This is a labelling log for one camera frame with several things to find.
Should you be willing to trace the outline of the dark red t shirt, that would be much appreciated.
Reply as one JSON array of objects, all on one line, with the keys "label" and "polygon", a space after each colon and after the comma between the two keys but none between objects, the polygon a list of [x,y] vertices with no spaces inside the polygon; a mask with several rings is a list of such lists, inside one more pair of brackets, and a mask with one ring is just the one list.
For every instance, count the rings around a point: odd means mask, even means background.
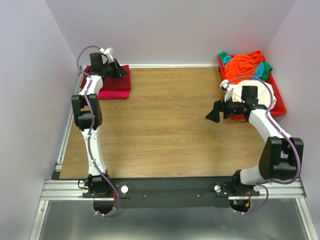
[{"label": "dark red t shirt", "polygon": [[104,66],[87,66],[82,74],[80,88],[88,94],[98,94],[100,91],[130,91],[131,75],[128,65],[122,66],[128,75],[119,78],[104,78]]}]

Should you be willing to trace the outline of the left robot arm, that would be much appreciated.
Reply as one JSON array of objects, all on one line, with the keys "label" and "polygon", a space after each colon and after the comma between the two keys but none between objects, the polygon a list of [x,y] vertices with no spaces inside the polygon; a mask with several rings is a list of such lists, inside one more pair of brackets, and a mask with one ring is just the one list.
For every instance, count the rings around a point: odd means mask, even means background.
[{"label": "left robot arm", "polygon": [[86,77],[82,90],[71,97],[74,123],[81,131],[88,159],[88,177],[86,180],[89,193],[101,198],[113,194],[119,196],[109,180],[100,142],[100,130],[103,116],[98,93],[107,79],[117,79],[128,74],[113,58],[112,50],[101,48],[89,55],[91,72],[83,72]]}]

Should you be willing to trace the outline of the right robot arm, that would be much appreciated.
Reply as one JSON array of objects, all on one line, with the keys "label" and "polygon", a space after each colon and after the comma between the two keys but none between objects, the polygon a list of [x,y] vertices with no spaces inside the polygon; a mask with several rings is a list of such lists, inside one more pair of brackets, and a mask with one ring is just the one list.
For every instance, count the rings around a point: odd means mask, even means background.
[{"label": "right robot arm", "polygon": [[213,104],[206,119],[215,123],[220,117],[244,116],[245,120],[258,131],[265,142],[258,165],[237,170],[225,189],[241,196],[259,184],[276,183],[289,185],[301,174],[304,142],[285,132],[272,118],[269,109],[259,104],[258,87],[243,86],[240,101],[233,101],[231,91]]}]

